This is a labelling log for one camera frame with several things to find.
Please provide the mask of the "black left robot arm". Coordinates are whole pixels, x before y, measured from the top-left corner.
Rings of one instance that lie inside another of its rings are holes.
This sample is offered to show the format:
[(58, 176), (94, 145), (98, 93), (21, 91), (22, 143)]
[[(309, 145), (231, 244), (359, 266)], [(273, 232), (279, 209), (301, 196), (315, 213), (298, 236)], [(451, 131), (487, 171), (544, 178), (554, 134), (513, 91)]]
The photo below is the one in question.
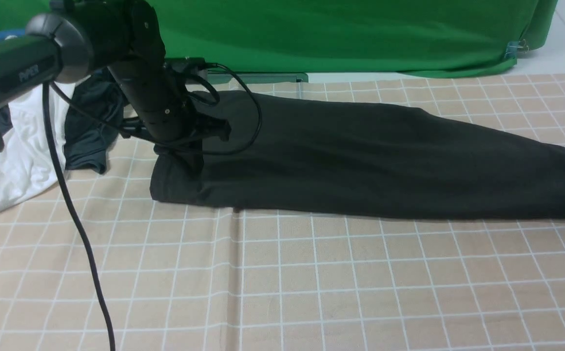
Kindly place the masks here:
[[(203, 154), (202, 140), (227, 141), (229, 122), (199, 113), (187, 80), (203, 83), (201, 58), (166, 67), (155, 9), (144, 0), (53, 0), (24, 36), (0, 41), (0, 108), (37, 86), (76, 83), (108, 67), (137, 114), (111, 126), (181, 154)], [(0, 152), (4, 141), (0, 133)]]

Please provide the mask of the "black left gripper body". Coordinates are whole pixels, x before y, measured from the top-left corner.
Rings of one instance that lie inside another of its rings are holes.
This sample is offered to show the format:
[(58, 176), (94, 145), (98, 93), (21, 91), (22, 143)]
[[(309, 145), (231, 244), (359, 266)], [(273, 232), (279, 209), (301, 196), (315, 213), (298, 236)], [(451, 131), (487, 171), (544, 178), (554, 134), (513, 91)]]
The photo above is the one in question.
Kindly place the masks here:
[(136, 137), (153, 143), (153, 151), (159, 157), (169, 157), (185, 169), (202, 169), (204, 166), (203, 140), (218, 137), (228, 141), (231, 126), (228, 121), (195, 113), (195, 122), (184, 133), (162, 141), (153, 137), (138, 117), (125, 118), (121, 123), (121, 136)]

